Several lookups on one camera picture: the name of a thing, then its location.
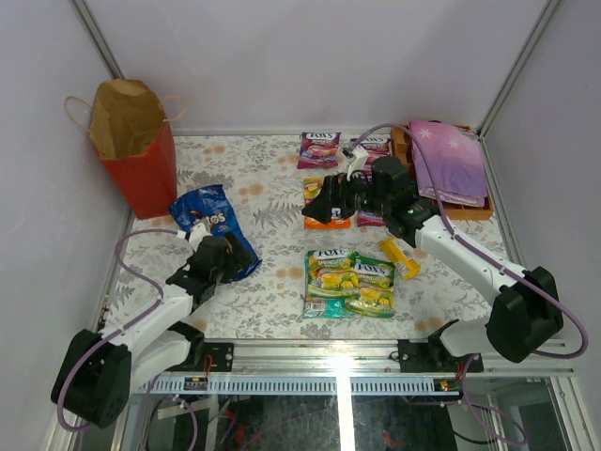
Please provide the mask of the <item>yellow snack bar packet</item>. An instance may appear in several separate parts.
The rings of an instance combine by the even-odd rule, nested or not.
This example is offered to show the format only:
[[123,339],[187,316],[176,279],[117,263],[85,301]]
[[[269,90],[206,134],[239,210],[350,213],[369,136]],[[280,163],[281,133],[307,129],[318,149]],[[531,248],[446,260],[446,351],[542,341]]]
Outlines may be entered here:
[[421,272],[421,266],[405,253],[402,243],[397,238],[388,238],[378,243],[383,254],[395,266],[397,273],[404,280],[416,277]]

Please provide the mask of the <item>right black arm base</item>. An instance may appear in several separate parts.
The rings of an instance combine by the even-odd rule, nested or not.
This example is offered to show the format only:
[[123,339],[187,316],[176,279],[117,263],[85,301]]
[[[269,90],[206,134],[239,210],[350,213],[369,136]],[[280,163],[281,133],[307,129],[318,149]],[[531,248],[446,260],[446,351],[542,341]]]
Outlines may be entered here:
[[405,373],[459,374],[469,360],[468,354],[453,356],[439,341],[432,339],[399,339],[397,351],[400,369]]

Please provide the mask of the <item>purple candy bag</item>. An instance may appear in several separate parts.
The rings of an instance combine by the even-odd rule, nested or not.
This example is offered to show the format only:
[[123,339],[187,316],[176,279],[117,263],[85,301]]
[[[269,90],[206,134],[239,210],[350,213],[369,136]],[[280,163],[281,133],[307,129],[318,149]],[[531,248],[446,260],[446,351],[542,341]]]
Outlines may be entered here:
[[340,137],[339,132],[303,132],[297,168],[336,167]]
[[391,139],[389,137],[369,136],[359,143],[368,154],[366,165],[374,160],[391,154]]
[[359,210],[357,213],[357,226],[385,226],[381,215]]

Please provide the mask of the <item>blue Doritos chip bag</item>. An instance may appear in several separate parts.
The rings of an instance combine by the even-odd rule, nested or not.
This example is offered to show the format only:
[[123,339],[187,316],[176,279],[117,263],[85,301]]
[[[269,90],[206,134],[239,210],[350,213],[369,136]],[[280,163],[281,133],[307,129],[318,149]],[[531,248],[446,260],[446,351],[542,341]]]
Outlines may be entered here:
[[222,184],[208,185],[187,192],[170,207],[169,212],[181,230],[191,233],[195,226],[202,224],[213,236],[232,235],[235,243],[244,250],[250,260],[243,263],[225,281],[239,281],[249,276],[261,264],[253,246],[244,236],[236,213],[228,201]]

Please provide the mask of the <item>red paper bag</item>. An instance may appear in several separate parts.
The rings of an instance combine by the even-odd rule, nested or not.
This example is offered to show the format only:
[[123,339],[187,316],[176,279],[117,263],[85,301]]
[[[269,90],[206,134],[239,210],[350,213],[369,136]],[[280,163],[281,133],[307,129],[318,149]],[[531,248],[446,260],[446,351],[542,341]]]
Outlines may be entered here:
[[165,216],[177,199],[171,123],[188,111],[178,95],[157,96],[141,80],[101,83],[92,103],[67,96],[64,110],[87,133],[104,169],[138,219]]

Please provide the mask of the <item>green snack package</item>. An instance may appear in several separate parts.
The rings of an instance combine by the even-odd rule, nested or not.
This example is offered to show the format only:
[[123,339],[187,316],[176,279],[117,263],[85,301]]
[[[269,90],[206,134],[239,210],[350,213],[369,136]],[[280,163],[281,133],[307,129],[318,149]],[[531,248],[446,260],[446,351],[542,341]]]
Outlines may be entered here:
[[305,258],[304,319],[343,319],[353,313],[346,303],[359,291],[354,271],[358,253],[351,248],[308,251]]

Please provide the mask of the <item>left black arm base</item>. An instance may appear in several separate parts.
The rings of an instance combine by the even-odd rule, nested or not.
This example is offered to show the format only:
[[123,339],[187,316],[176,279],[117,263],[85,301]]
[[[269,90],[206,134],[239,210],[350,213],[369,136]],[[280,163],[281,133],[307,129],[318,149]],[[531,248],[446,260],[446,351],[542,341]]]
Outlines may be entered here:
[[179,371],[231,372],[235,345],[227,342],[192,344],[188,356],[175,366]]

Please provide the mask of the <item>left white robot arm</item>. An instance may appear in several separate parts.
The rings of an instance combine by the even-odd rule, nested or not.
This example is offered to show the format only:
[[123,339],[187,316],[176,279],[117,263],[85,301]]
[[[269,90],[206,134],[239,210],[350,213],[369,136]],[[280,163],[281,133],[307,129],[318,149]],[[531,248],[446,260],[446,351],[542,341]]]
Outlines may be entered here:
[[180,365],[195,370],[205,361],[204,336],[186,323],[217,286],[254,265],[251,250],[234,233],[206,235],[169,276],[156,300],[98,332],[83,329],[70,341],[51,391],[59,425],[71,432],[110,426],[131,393]]

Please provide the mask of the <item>orange snack package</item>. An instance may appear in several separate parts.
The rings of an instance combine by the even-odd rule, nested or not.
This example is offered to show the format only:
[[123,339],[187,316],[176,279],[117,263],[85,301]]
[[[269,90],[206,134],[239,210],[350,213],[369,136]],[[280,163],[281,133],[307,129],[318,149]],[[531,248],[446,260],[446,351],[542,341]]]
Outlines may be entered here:
[[[306,178],[303,180],[303,198],[306,205],[320,194],[322,183],[323,179],[321,178]],[[316,219],[305,216],[304,228],[313,230],[348,229],[351,228],[351,220],[349,218],[344,219],[339,209],[332,208],[330,222],[323,224]]]

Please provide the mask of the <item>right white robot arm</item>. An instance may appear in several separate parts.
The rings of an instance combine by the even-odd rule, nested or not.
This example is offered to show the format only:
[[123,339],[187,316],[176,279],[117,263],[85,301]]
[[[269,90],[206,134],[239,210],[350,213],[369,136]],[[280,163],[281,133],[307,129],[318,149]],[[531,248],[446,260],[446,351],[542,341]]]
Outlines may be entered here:
[[431,335],[427,355],[434,368],[449,370],[465,355],[489,351],[520,363],[562,329],[552,274],[542,267],[528,271],[471,240],[419,195],[397,158],[376,160],[371,174],[325,177],[301,213],[327,224],[335,213],[347,218],[358,210],[380,215],[397,239],[440,260],[491,306],[487,318],[455,320]]

